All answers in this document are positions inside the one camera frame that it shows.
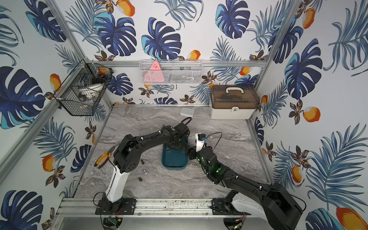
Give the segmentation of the teal plastic storage box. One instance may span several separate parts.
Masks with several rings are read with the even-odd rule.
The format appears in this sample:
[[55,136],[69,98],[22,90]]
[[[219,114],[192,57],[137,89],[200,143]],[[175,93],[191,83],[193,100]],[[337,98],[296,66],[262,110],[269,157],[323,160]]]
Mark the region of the teal plastic storage box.
[[186,156],[186,150],[175,150],[168,145],[163,144],[162,165],[168,170],[183,170],[188,165],[189,159]]

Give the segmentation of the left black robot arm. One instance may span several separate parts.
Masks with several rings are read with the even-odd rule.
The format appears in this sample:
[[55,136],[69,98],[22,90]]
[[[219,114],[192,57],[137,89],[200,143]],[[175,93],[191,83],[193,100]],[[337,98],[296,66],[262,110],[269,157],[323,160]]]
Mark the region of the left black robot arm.
[[189,134],[189,128],[181,123],[175,127],[163,126],[145,136],[126,135],[113,154],[115,171],[105,193],[107,200],[115,203],[122,198],[127,178],[138,167],[143,152],[163,144],[181,150],[186,143],[184,137]]

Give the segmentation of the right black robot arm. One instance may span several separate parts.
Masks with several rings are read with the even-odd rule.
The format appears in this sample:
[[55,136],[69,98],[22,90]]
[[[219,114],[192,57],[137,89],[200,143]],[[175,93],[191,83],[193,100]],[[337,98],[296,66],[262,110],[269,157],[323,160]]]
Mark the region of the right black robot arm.
[[211,146],[196,151],[186,150],[190,160],[197,160],[206,177],[216,185],[232,189],[261,205],[270,226],[275,230],[294,230],[302,216],[303,209],[284,186],[272,185],[246,178],[218,161]]

